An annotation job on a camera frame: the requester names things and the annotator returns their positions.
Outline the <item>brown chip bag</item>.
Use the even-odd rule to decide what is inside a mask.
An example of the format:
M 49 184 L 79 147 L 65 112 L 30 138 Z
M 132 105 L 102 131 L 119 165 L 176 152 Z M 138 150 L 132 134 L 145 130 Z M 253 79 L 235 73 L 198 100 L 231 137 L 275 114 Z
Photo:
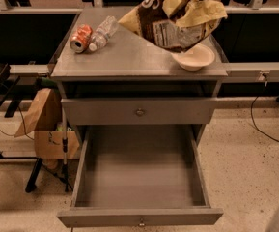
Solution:
M 227 17 L 216 0 L 144 0 L 119 24 L 171 52 L 187 51 L 209 36 Z

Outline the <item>grey wooden drawer cabinet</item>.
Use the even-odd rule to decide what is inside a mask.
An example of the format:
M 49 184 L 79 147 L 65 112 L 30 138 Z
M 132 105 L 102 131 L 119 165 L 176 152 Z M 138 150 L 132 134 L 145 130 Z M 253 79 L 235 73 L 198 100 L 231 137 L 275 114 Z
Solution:
M 217 99 L 227 72 L 212 38 L 204 39 L 202 44 L 214 52 L 214 62 L 198 71 L 187 71 L 170 52 L 120 27 L 108 45 L 95 53 L 76 54 L 66 45 L 51 77 L 57 82 L 62 99 Z M 80 139 L 85 137 L 88 127 L 95 126 L 70 125 Z M 195 138 L 201 137 L 206 126 L 166 125 L 189 125 Z

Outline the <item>closed grey top drawer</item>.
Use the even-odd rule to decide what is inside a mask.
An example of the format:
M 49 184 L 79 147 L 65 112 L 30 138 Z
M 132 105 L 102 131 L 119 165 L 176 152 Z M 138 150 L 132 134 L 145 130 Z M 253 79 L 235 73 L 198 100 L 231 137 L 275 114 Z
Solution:
M 62 99 L 72 125 L 208 124 L 215 98 L 100 98 Z M 138 117 L 135 110 L 145 115 Z

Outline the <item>open grey middle drawer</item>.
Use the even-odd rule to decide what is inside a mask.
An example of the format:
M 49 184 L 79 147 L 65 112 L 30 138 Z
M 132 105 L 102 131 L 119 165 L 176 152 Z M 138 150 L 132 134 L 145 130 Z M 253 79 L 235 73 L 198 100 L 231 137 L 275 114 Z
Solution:
M 86 132 L 69 228 L 214 225 L 223 210 L 209 203 L 188 125 L 93 126 Z

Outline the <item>white paper bowl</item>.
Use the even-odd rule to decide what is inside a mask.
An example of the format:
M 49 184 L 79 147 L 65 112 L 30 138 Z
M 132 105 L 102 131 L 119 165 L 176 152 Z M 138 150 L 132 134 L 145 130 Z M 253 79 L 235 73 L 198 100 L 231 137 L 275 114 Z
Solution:
M 196 44 L 186 52 L 172 53 L 172 57 L 187 71 L 198 71 L 215 60 L 214 52 L 201 43 Z

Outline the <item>clear plastic water bottle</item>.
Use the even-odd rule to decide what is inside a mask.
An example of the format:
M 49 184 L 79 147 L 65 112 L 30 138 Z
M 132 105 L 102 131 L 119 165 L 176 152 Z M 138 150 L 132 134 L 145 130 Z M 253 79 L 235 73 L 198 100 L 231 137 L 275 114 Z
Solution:
M 107 46 L 109 40 L 117 32 L 118 21 L 114 16 L 108 16 L 93 33 L 88 49 L 95 52 Z

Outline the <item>orange soda can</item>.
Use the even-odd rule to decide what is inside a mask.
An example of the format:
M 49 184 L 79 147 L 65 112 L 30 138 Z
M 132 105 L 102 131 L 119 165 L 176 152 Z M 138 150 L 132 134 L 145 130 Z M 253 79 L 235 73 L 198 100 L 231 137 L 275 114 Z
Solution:
M 70 37 L 70 48 L 75 53 L 82 53 L 88 47 L 93 29 L 88 24 L 81 24 Z

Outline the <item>round brass top knob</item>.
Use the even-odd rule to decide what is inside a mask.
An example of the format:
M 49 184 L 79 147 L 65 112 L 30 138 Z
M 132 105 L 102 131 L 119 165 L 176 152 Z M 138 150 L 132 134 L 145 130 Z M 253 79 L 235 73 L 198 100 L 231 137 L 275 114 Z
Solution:
M 138 116 L 138 117 L 142 117 L 144 116 L 146 113 L 146 111 L 142 108 L 138 108 L 135 110 L 135 115 Z

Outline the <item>brown cardboard box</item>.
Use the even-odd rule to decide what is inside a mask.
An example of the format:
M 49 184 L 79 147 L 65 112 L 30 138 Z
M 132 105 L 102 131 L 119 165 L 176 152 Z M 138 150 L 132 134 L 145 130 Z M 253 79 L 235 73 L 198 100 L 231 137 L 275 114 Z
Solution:
M 41 89 L 31 102 L 15 137 L 32 132 L 37 157 L 61 160 L 64 157 L 62 106 L 60 95 L 53 89 Z

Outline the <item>black tripod stand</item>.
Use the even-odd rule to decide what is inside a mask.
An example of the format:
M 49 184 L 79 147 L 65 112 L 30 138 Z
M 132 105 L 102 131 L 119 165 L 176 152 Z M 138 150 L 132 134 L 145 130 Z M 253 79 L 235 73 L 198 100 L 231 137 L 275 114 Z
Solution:
M 41 159 L 37 158 L 33 170 L 29 177 L 25 191 L 27 193 L 36 189 L 36 180 L 42 167 L 51 173 L 54 177 L 59 179 L 65 185 L 65 192 L 72 189 L 69 183 L 69 170 L 68 170 L 68 122 L 65 111 L 62 111 L 62 122 L 60 126 L 60 133 L 62 134 L 62 176 L 60 176 L 56 169 L 59 166 L 59 161 L 56 159 Z

